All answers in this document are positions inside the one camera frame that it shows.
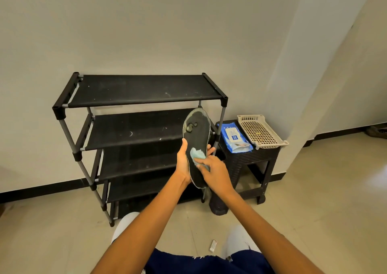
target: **perforated tray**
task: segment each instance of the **perforated tray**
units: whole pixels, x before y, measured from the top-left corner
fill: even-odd
[[[259,148],[273,149],[289,144],[287,141],[281,140],[266,123],[263,115],[238,115],[238,123],[257,150]]]

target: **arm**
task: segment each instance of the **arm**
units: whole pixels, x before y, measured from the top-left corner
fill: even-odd
[[[198,165],[204,180],[230,208],[277,274],[323,273],[241,198],[219,158],[208,156],[195,161],[210,166],[208,172]]]
[[[153,201],[110,245],[91,273],[141,273],[181,194],[191,182],[186,149],[187,141],[183,139],[177,153],[174,174]],[[211,154],[214,150],[208,149],[207,154]]]

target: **hand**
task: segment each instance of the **hand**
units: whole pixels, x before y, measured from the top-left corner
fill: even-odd
[[[176,170],[175,173],[176,175],[179,175],[180,177],[183,178],[183,181],[188,185],[191,182],[191,176],[190,176],[190,170],[188,166],[188,160],[186,157],[186,151],[187,151],[187,140],[183,138],[182,144],[180,147],[180,150],[177,152],[177,164],[176,164]],[[207,156],[211,155],[215,151],[215,148],[212,147],[211,145],[207,145]]]
[[[206,159],[195,158],[195,161],[210,166],[210,172],[201,164],[198,164],[197,168],[201,171],[204,180],[209,187],[221,199],[225,198],[228,194],[235,192],[226,165],[220,161],[218,157],[208,155]]]

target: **wet wipes label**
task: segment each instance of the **wet wipes label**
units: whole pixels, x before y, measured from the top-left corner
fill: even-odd
[[[230,140],[230,142],[234,143],[234,142],[239,142],[241,141],[241,135],[240,133],[238,132],[238,130],[236,129],[236,127],[230,127],[228,129],[225,129],[225,132],[228,136],[228,139]]]

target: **light blue cloth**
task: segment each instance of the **light blue cloth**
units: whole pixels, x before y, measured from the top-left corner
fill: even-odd
[[[206,155],[203,153],[202,150],[196,150],[195,148],[192,148],[190,151],[190,155],[192,158],[192,161],[194,162],[195,165],[198,165],[194,158],[199,158],[199,159],[206,159]],[[204,165],[208,171],[210,171],[210,167],[208,165]]]

